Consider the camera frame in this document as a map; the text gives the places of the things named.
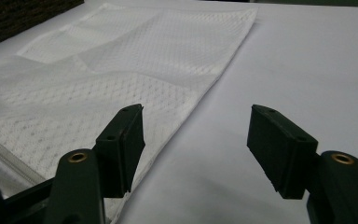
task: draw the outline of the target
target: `white table surface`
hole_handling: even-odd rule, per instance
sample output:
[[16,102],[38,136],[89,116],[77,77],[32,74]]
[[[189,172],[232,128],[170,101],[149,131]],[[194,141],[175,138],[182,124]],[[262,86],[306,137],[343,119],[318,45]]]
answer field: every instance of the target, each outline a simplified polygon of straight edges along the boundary
[[[0,59],[101,4],[90,0],[0,44]],[[259,7],[221,79],[162,150],[119,223],[309,223],[283,200],[246,146],[251,106],[275,108],[319,141],[358,158],[358,8],[119,0],[126,6]]]

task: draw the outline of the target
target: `white sheet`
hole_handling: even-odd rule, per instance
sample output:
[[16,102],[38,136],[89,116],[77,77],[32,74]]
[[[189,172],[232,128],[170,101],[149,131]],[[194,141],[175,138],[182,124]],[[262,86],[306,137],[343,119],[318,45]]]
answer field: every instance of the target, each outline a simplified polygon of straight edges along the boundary
[[[104,4],[38,37],[0,62],[0,158],[27,183],[51,178],[64,153],[91,148],[121,107],[142,104],[146,147],[136,187],[255,15]],[[108,217],[115,221],[124,202],[107,200]]]
[[[259,7],[245,44],[161,151],[119,223],[310,223],[307,196],[283,200],[247,149],[251,105],[280,110],[319,140],[319,153],[334,149],[358,157],[358,8],[116,2],[218,11]],[[70,16],[79,18],[99,1],[87,4]],[[2,43],[0,58],[70,20],[64,14]]]

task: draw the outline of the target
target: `black plastic mount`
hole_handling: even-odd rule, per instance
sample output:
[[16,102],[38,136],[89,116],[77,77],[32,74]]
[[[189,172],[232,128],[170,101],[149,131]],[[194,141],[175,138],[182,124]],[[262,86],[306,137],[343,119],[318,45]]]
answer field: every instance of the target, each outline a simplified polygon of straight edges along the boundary
[[8,199],[0,224],[103,224],[103,198],[122,198],[145,147],[142,106],[122,108],[91,149],[68,152],[56,176]]
[[252,106],[248,148],[284,199],[302,199],[312,224],[358,224],[358,159],[325,151],[278,111]]

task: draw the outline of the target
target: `brass screw insert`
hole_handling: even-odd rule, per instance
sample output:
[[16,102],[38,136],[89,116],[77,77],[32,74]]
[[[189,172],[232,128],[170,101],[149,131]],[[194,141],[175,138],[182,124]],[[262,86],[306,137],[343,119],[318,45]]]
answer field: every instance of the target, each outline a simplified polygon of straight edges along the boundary
[[87,158],[87,154],[83,153],[83,152],[79,152],[79,153],[75,153],[74,155],[72,155],[68,161],[69,162],[81,162],[84,161]]
[[335,153],[335,154],[331,155],[331,158],[333,158],[333,160],[335,160],[339,163],[345,164],[345,165],[354,164],[354,160],[351,157],[341,154],[341,153]]

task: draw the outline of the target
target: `white cloth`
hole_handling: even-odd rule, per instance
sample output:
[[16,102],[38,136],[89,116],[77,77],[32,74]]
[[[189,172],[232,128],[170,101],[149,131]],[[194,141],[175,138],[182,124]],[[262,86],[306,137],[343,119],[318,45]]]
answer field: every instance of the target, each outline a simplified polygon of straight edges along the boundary
[[[222,75],[255,15],[105,4],[38,37],[0,62],[0,158],[40,182],[64,153],[91,148],[121,107],[142,104],[146,147],[136,187]],[[114,221],[125,199],[106,201]]]

